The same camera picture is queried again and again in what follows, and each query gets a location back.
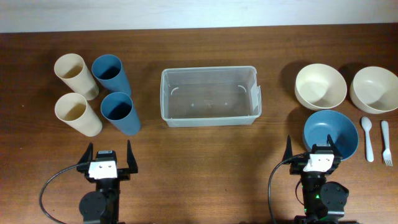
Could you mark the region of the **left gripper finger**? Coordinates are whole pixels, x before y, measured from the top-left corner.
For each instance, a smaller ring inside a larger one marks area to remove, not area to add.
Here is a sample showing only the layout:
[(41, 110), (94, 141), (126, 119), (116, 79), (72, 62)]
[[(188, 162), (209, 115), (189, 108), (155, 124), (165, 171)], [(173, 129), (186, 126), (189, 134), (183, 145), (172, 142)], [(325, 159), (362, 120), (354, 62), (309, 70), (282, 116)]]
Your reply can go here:
[(129, 170), (138, 170), (137, 162), (132, 152), (130, 140), (127, 141), (127, 164), (129, 166)]
[(93, 160), (93, 143), (90, 142), (86, 151), (83, 153), (81, 159), (78, 161), (79, 164), (88, 163)]

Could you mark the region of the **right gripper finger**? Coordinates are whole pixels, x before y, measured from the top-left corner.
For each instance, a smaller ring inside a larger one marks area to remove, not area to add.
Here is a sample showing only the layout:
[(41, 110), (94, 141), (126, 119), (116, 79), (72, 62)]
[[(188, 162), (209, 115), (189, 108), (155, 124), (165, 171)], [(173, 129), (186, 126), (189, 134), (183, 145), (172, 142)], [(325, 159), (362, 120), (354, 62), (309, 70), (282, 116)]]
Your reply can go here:
[(326, 143), (330, 145), (331, 150), (333, 151), (333, 155), (339, 159), (342, 159), (341, 152), (337, 149), (337, 147), (335, 146), (335, 143), (333, 142), (332, 137), (329, 134), (327, 135)]
[(291, 143), (291, 138), (288, 135), (287, 136), (287, 142), (286, 142), (286, 147), (285, 147), (285, 152), (284, 152), (284, 156), (282, 158), (282, 162), (284, 162), (285, 164), (290, 163), (290, 160), (293, 158), (293, 154), (292, 154), (292, 143)]

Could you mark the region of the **blue bowl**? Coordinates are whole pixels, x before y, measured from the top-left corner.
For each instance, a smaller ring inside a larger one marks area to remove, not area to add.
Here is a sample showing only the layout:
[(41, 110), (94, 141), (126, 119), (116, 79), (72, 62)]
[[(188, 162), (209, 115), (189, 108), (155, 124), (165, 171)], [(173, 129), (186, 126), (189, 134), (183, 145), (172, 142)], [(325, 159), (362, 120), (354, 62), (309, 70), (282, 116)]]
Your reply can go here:
[(358, 131), (344, 114), (333, 110), (322, 110), (315, 112), (306, 120), (302, 138), (308, 151), (311, 151), (314, 144), (325, 144), (328, 135), (343, 156), (343, 161), (356, 152), (359, 145)]

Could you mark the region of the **cream bowl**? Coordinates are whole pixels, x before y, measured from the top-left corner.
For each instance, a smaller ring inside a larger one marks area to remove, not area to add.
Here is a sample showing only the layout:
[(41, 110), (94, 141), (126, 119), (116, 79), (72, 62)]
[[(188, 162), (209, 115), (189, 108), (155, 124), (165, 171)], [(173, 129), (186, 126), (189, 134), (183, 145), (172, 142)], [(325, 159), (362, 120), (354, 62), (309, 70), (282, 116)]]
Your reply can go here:
[(397, 109), (397, 75), (382, 67), (365, 67), (354, 76), (349, 95), (366, 113), (393, 111)]
[(348, 91), (342, 74), (321, 63), (303, 67), (296, 76), (294, 90), (299, 103), (314, 111), (337, 107)]

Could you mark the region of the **blue cup front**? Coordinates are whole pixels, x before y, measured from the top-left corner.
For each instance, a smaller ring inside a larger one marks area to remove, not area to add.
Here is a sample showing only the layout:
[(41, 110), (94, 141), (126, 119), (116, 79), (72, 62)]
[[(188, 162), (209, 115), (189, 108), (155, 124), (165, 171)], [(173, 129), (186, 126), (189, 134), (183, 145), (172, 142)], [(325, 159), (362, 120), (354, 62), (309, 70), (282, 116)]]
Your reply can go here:
[(108, 94), (101, 102), (101, 114), (120, 132), (133, 136), (141, 129), (131, 97), (123, 92)]

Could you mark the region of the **blue cup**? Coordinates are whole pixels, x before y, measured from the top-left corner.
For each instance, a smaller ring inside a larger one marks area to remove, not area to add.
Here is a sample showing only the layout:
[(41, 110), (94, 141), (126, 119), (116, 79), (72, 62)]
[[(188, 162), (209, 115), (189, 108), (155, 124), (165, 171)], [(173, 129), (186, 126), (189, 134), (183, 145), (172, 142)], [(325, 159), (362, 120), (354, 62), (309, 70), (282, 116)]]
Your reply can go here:
[(110, 92), (123, 92), (131, 96), (131, 87), (122, 61), (115, 55), (98, 57), (91, 66), (94, 77)]
[(133, 136), (141, 129), (131, 97), (123, 92), (108, 94), (101, 102), (101, 114), (120, 132)]

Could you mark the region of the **blue cup back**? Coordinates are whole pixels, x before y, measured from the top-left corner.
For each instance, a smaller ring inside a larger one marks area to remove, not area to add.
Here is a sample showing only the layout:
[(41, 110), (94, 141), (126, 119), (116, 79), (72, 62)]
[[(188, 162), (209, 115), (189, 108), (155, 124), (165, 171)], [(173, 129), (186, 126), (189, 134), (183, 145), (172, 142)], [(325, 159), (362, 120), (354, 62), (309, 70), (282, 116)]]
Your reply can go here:
[(115, 55), (98, 57), (91, 66), (94, 77), (110, 92), (123, 92), (131, 96), (131, 87), (122, 61)]

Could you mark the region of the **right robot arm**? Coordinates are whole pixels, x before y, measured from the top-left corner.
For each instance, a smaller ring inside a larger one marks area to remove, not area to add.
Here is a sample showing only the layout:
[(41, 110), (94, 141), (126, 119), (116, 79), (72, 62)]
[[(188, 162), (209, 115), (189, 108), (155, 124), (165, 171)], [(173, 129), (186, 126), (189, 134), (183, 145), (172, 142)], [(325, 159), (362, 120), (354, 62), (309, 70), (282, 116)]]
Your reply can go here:
[(296, 156), (287, 138), (282, 163), (290, 166), (291, 175), (300, 176), (305, 213), (295, 216), (294, 223), (338, 223), (344, 217), (349, 190), (326, 180), (342, 158), (330, 135), (325, 144), (314, 144), (311, 151)]

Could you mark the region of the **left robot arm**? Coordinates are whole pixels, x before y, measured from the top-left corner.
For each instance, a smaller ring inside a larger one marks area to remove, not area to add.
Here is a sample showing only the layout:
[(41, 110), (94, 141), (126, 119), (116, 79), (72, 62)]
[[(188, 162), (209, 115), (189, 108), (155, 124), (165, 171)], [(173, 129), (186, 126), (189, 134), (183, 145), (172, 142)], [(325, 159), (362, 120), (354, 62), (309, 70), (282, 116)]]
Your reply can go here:
[(138, 173), (130, 142), (127, 142), (127, 164), (127, 168), (118, 168), (115, 151), (98, 151), (94, 156), (93, 144), (88, 145), (76, 168), (88, 182), (96, 185), (96, 189), (85, 194), (79, 203), (84, 223), (119, 222), (120, 182)]

